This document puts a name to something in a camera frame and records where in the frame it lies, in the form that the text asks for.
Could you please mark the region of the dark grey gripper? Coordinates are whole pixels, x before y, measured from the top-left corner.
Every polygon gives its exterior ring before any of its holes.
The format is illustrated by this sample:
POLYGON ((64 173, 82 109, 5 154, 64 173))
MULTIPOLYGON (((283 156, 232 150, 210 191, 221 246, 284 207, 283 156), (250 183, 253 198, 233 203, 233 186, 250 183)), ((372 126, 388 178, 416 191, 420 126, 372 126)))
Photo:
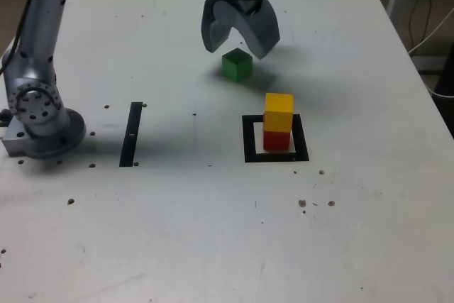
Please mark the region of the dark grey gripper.
POLYGON ((232 28, 260 60, 280 40, 277 17, 268 0, 206 0, 201 20, 206 50, 214 53, 228 39, 232 28))

